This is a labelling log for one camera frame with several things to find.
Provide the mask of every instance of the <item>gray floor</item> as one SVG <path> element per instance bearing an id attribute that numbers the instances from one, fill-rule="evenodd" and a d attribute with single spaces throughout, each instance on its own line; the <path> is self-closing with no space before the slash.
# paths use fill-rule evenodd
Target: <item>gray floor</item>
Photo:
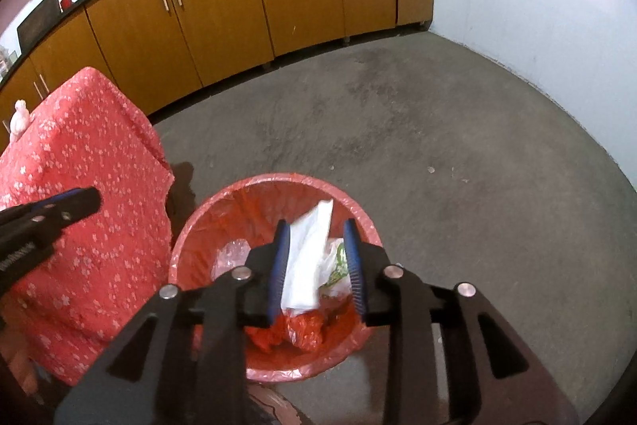
<path id="1" fill-rule="evenodd" d="M 297 171 L 358 200 L 391 258 L 470 280 L 587 417 L 637 347 L 637 194 L 567 114 L 430 33 L 292 63 L 156 125 L 200 203 Z M 387 335 L 279 389 L 317 425 L 380 423 Z"/>

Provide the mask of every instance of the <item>white flower pattern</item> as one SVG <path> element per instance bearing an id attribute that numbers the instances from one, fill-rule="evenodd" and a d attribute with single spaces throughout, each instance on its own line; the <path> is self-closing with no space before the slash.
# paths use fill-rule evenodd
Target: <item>white flower pattern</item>
<path id="1" fill-rule="evenodd" d="M 173 180 L 144 114 L 90 67 L 53 91 L 0 157 L 0 209 L 75 187 L 102 194 L 101 211 L 69 227 L 52 260 L 12 290 L 33 359 L 66 383 L 166 282 Z"/>

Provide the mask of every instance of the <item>trash can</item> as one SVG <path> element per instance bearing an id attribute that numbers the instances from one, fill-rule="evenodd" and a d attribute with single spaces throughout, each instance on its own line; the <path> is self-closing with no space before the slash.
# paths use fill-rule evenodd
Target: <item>trash can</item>
<path id="1" fill-rule="evenodd" d="M 345 220 L 354 218 L 362 239 L 382 246 L 371 219 L 340 189 L 295 173 L 264 174 L 224 188 L 192 214 L 174 246 L 169 281 L 183 290 L 208 285 L 217 255 L 227 244 L 242 239 L 251 248 L 269 243 L 279 219 L 292 223 L 320 200 L 329 199 L 334 200 L 330 237 L 342 237 Z M 246 341 L 246 376 L 256 382 L 310 378 L 359 350 L 370 334 L 350 299 L 326 323 L 317 352 L 282 344 L 267 354 Z"/>

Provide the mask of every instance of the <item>red tablecloth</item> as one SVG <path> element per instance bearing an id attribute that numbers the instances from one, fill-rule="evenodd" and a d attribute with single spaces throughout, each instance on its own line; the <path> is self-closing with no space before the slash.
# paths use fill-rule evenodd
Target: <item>red tablecloth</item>
<path id="1" fill-rule="evenodd" d="M 165 210 L 173 174 L 157 133 L 99 71 L 52 92 L 0 158 L 0 209 L 95 186 L 101 211 L 68 228 L 55 254 L 12 290 L 32 358 L 75 384 L 168 277 Z"/>

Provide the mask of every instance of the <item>red bottle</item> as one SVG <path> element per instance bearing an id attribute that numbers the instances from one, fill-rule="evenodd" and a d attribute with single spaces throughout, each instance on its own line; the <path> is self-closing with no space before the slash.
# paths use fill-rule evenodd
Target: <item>red bottle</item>
<path id="1" fill-rule="evenodd" d="M 60 8 L 62 8 L 62 11 L 68 10 L 73 4 L 73 0 L 61 0 L 60 1 Z"/>

